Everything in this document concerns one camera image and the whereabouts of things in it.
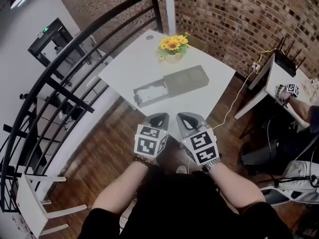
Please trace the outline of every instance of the beaded bracelet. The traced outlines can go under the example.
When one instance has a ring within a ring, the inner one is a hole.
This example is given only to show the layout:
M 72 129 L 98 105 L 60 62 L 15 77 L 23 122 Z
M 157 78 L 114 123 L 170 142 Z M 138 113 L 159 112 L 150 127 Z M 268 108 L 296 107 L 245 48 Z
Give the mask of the beaded bracelet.
M 142 163 L 143 165 L 145 165 L 147 167 L 151 167 L 152 166 L 152 163 L 150 163 L 150 161 L 147 158 L 141 158 L 141 157 L 135 156 L 133 158 L 133 161 L 140 162 L 140 163 Z

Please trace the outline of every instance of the silver watch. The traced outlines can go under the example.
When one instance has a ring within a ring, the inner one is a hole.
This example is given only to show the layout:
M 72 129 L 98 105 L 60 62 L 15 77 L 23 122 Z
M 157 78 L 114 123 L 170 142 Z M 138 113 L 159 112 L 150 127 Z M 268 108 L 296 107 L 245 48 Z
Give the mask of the silver watch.
M 220 157 L 213 159 L 212 161 L 208 162 L 206 165 L 203 166 L 203 170 L 205 172 L 208 172 L 210 169 L 212 169 L 220 161 L 221 161 Z

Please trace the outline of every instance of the white shoe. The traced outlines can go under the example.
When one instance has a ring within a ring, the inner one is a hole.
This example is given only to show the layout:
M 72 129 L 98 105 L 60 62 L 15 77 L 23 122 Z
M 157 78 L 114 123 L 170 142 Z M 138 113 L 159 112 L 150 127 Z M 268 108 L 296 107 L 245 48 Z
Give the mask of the white shoe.
M 178 169 L 176 170 L 176 173 L 184 173 L 184 174 L 187 174 L 186 166 L 180 165 L 180 166 L 178 167 Z

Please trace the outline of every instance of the black metal railing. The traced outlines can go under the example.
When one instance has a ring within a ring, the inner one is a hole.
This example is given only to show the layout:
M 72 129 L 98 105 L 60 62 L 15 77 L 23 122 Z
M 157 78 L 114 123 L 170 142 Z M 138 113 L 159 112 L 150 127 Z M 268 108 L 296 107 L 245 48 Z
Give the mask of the black metal railing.
M 70 132 L 73 130 L 76 124 L 81 120 L 81 118 L 84 116 L 84 114 L 87 111 L 91 113 L 94 112 L 92 105 L 105 92 L 105 90 L 107 90 L 108 85 L 104 84 L 104 86 L 101 88 L 101 90 L 98 93 L 94 91 L 94 88 L 99 83 L 101 83 L 101 80 L 98 78 L 90 87 L 87 88 L 86 92 L 82 96 L 80 97 L 76 96 L 75 95 L 76 90 L 102 63 L 104 63 L 106 58 L 112 55 L 126 41 L 131 39 L 135 34 L 143 30 L 145 27 L 147 27 L 151 22 L 155 21 L 157 23 L 156 30 L 158 30 L 159 32 L 163 32 L 158 0 L 150 0 L 149 2 L 150 6 L 141 10 L 139 13 L 132 16 L 131 18 L 129 18 L 124 23 L 120 24 L 119 26 L 117 26 L 105 37 L 101 38 L 101 40 L 72 67 L 70 72 L 64 77 L 63 80 L 61 80 L 61 82 L 55 81 L 51 77 L 52 74 L 58 69 L 61 63 L 66 60 L 66 58 L 71 54 L 71 52 L 73 52 L 76 48 L 78 48 L 82 42 L 84 42 L 87 38 L 90 37 L 90 35 L 92 34 L 94 35 L 94 32 L 99 30 L 108 21 L 110 21 L 111 19 L 113 19 L 114 17 L 122 13 L 123 11 L 129 9 L 130 7 L 142 1 L 143 0 L 127 0 L 123 2 L 122 4 L 118 5 L 117 7 L 113 8 L 112 10 L 108 11 L 107 13 L 105 13 L 104 15 L 99 17 L 97 20 L 95 20 L 59 53 L 59 55 L 54 59 L 53 62 L 51 62 L 47 66 L 45 71 L 42 73 L 42 75 L 38 78 L 38 80 L 34 84 L 33 88 L 31 89 L 31 91 L 29 92 L 27 98 L 25 99 L 23 103 L 12 128 L 10 128 L 9 130 L 10 135 L 7 139 L 7 147 L 2 160 L 2 167 L 1 167 L 0 203 L 1 203 L 1 209 L 3 212 L 18 212 L 15 198 L 16 198 L 16 193 L 18 189 L 17 178 L 20 177 L 20 174 L 18 173 L 19 165 L 12 167 L 12 166 L 9 166 L 9 163 L 21 139 L 24 138 L 24 143 L 23 143 L 24 145 L 22 150 L 25 150 L 26 145 L 28 145 L 28 149 L 27 149 L 28 156 L 25 163 L 24 173 L 26 174 L 28 173 L 28 169 L 31 163 L 33 163 L 33 175 L 44 176 L 45 172 L 47 171 L 55 155 L 57 154 L 57 152 L 59 151 L 60 147 L 65 142 L 65 140 L 68 138 Z M 94 65 L 91 66 L 88 72 L 78 82 L 76 82 L 76 84 L 71 90 L 68 90 L 65 88 L 66 83 L 83 67 L 83 65 L 86 63 L 86 61 L 90 58 L 90 56 L 94 52 L 96 52 L 103 44 L 105 44 L 112 36 L 117 34 L 125 26 L 127 26 L 134 20 L 138 19 L 145 13 L 149 13 L 149 11 L 151 10 L 154 11 L 153 17 L 148 19 L 145 23 L 141 24 L 135 30 L 131 31 L 121 41 L 119 41 L 116 45 L 114 45 L 110 49 L 110 51 L 106 52 L 103 56 L 100 56 L 100 59 Z M 42 106 L 41 109 L 39 109 L 39 111 L 36 112 L 36 114 L 31 113 L 33 117 L 32 117 L 32 120 L 30 120 L 28 117 L 30 116 L 30 108 L 32 104 L 34 104 L 34 99 L 37 98 L 38 94 L 40 93 L 40 91 L 46 84 L 53 88 L 53 92 L 45 100 L 44 105 Z M 85 98 L 92 91 L 96 93 L 96 96 L 89 103 L 86 103 Z M 39 120 L 42 118 L 42 115 L 47 109 L 47 107 L 49 106 L 49 104 L 52 102 L 52 100 L 54 100 L 54 98 L 56 98 L 57 95 L 64 96 L 64 99 L 59 103 L 59 105 L 57 106 L 57 109 L 55 110 L 51 118 L 48 119 L 47 124 L 44 130 L 42 131 L 42 133 L 40 135 L 37 135 L 37 124 Z M 63 121 L 58 125 L 58 128 L 54 132 L 53 136 L 50 139 L 46 138 L 45 134 L 50 128 L 50 125 L 54 123 L 55 118 L 58 116 L 59 112 L 63 109 L 63 107 L 67 104 L 68 101 L 71 101 L 74 103 L 73 108 L 69 110 L 69 112 L 66 114 Z M 60 141 L 55 140 L 57 135 L 61 131 L 61 129 L 68 122 L 68 119 L 74 114 L 75 111 L 79 111 L 79 109 L 81 113 L 74 120 L 73 125 L 63 136 L 62 140 Z M 26 123 L 26 121 L 29 122 L 29 124 L 27 125 L 28 130 L 27 132 L 26 131 L 21 132 L 22 128 L 24 128 L 24 125 L 25 125 L 25 124 L 23 125 L 23 123 Z M 44 139 L 47 140 L 48 143 L 44 151 L 41 151 L 40 157 L 37 157 L 36 163 L 34 163 L 35 154 L 38 153 L 37 150 L 39 149 L 39 145 L 41 141 Z M 46 164 L 41 169 L 39 169 L 41 166 L 41 162 L 43 161 L 43 159 L 45 159 L 45 155 L 48 152 L 53 142 L 58 143 L 57 147 L 54 149 L 49 160 L 45 162 Z M 22 157 L 22 155 L 20 155 L 18 164 L 22 158 L 25 158 L 25 157 Z

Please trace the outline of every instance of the brick wall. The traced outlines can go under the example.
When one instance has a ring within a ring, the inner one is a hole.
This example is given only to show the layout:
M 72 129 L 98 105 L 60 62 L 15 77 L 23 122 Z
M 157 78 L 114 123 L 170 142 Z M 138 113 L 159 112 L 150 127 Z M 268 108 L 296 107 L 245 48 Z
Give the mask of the brick wall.
M 84 29 L 93 20 L 125 0 L 62 1 L 79 27 Z M 167 32 L 164 0 L 159 0 L 159 3 L 164 30 Z M 149 4 L 150 1 L 145 1 L 123 12 L 107 23 L 95 36 L 101 38 Z M 259 52 L 277 46 L 285 35 L 288 35 L 288 39 L 284 51 L 294 40 L 295 45 L 290 51 L 290 56 L 302 48 L 297 59 L 301 61 L 304 56 L 307 57 L 302 70 L 309 77 L 319 76 L 318 0 L 175 0 L 175 7 L 178 32 L 187 30 L 193 36 L 206 41 L 209 44 L 210 55 L 222 60 L 244 76 L 247 75 L 248 66 L 258 59 Z M 153 13 L 150 12 L 128 25 L 104 45 L 103 49 L 108 50 L 117 40 L 152 16 Z

